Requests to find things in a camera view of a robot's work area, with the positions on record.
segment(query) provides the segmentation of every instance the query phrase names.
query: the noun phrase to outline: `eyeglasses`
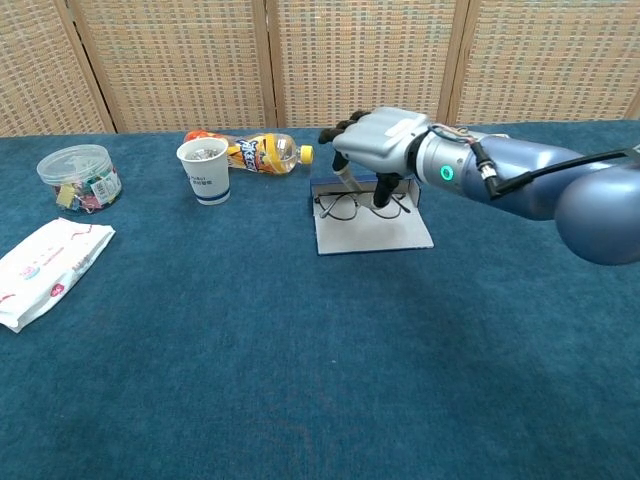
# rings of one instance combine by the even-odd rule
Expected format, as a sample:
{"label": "eyeglasses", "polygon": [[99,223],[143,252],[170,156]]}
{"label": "eyeglasses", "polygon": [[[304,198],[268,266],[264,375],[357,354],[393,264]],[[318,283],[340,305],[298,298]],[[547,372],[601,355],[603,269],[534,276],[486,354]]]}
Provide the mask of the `eyeglasses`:
{"label": "eyeglasses", "polygon": [[[380,209],[369,208],[369,211],[385,220],[393,220],[403,211],[411,213],[411,210],[402,204],[405,197],[405,193],[392,195],[392,201],[387,206]],[[367,208],[373,204],[373,192],[326,192],[316,195],[313,201],[322,209],[320,218],[331,217],[346,222],[356,218],[360,207]]]}

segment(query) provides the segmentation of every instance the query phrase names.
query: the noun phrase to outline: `plastic bottle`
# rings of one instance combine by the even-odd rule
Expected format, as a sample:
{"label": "plastic bottle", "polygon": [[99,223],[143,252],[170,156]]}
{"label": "plastic bottle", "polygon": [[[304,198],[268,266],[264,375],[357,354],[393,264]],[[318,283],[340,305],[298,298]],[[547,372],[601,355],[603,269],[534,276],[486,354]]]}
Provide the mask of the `plastic bottle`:
{"label": "plastic bottle", "polygon": [[193,130],[185,142],[202,137],[222,137],[229,142],[227,159],[229,166],[252,172],[283,175],[298,164],[313,162],[311,145],[297,146],[290,135],[283,133],[257,133],[247,137],[224,135],[206,130]]}

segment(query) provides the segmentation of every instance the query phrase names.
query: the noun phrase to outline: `robotic arm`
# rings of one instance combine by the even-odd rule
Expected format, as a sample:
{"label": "robotic arm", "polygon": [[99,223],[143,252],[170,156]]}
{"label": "robotic arm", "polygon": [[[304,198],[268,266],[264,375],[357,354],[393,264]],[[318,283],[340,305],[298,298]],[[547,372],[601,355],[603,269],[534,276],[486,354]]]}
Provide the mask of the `robotic arm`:
{"label": "robotic arm", "polygon": [[[393,107],[356,112],[319,141],[332,142],[334,172],[350,188],[359,186],[349,162],[376,172],[370,208],[384,207],[400,180],[413,174],[524,218],[555,220],[564,243],[589,262],[640,262],[640,152],[632,148],[583,156]],[[620,158],[632,161],[615,162]]]}

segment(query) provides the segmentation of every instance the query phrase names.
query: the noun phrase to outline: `wooden frame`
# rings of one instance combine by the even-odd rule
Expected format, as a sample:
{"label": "wooden frame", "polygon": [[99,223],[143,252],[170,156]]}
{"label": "wooden frame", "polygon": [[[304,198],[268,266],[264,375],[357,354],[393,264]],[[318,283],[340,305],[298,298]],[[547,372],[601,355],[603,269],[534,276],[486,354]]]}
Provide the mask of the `wooden frame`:
{"label": "wooden frame", "polygon": [[78,38],[78,34],[73,25],[71,18],[69,18],[69,12],[67,11],[67,6],[65,5],[64,0],[53,0],[53,5],[58,10],[58,14],[60,15],[60,21],[64,27],[64,31],[69,38],[69,42],[71,43],[71,48],[73,49],[73,53],[75,53],[76,58],[78,59],[78,65],[82,70],[82,74],[84,76],[85,81],[87,82],[87,86],[89,87],[89,92],[91,93],[91,97],[93,98],[94,103],[96,104],[96,108],[98,110],[98,115],[100,115],[100,119],[104,123],[105,129],[109,133],[115,132],[113,121],[111,120],[111,115],[109,115],[109,110],[104,102],[102,97],[102,93],[100,92],[100,86],[96,77],[93,75],[93,71],[91,70],[91,64],[89,63],[89,59],[84,53],[84,49],[82,48],[82,44],[80,43],[80,39]]}
{"label": "wooden frame", "polygon": [[[84,48],[87,49],[87,55],[89,59],[99,58],[98,50],[93,43],[93,38],[89,31],[89,26],[87,25],[84,15],[82,15],[82,11],[79,6],[76,4],[76,0],[67,0],[69,2],[69,9],[73,13],[73,17],[76,22],[76,26],[78,29],[78,34],[80,35],[81,41],[84,44]],[[64,3],[64,0],[56,0],[57,3]],[[111,113],[111,118],[113,119],[113,124],[116,127],[116,131],[125,131],[125,121],[118,106],[118,101],[116,99],[116,95],[111,89],[111,84],[108,80],[107,74],[102,68],[102,62],[91,62],[91,66],[93,67],[93,71],[95,72],[96,79],[100,84],[102,89],[102,94],[107,102],[109,107],[109,112]]]}
{"label": "wooden frame", "polygon": [[267,18],[267,5],[263,0],[251,0],[256,27],[256,42],[258,44],[258,62],[260,64],[260,82],[262,83],[262,100],[264,102],[264,115],[267,127],[277,127],[277,103],[274,96],[274,59],[270,38],[269,20]]}
{"label": "wooden frame", "polygon": [[631,101],[629,109],[625,115],[625,118],[640,120],[640,88],[636,92],[636,96]]}
{"label": "wooden frame", "polygon": [[280,21],[278,16],[278,0],[264,0],[266,8],[266,21],[269,30],[269,49],[271,51],[271,72],[273,78],[273,92],[277,126],[287,125],[286,100],[284,93],[284,79],[282,78],[282,48],[280,42]]}
{"label": "wooden frame", "polygon": [[438,113],[436,115],[436,121],[438,122],[455,122],[455,118],[458,114],[462,82],[464,79],[464,69],[466,65],[466,60],[461,59],[460,57],[466,50],[466,57],[468,58],[469,45],[473,38],[473,29],[470,33],[468,31],[472,26],[467,23],[471,12],[471,3],[475,3],[475,17],[477,18],[477,2],[474,2],[474,0],[456,1],[456,11],[453,17],[453,29],[451,31],[449,51],[447,52],[442,87],[440,88],[440,102],[438,104]]}

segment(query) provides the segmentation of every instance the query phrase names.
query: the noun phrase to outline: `green indicator light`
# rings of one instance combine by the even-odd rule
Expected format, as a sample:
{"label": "green indicator light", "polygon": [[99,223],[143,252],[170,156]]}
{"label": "green indicator light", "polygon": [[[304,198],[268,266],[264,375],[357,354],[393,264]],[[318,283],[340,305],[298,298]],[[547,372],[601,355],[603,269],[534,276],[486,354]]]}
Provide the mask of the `green indicator light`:
{"label": "green indicator light", "polygon": [[453,180],[453,168],[449,165],[445,165],[440,169],[440,176],[443,180],[450,182]]}

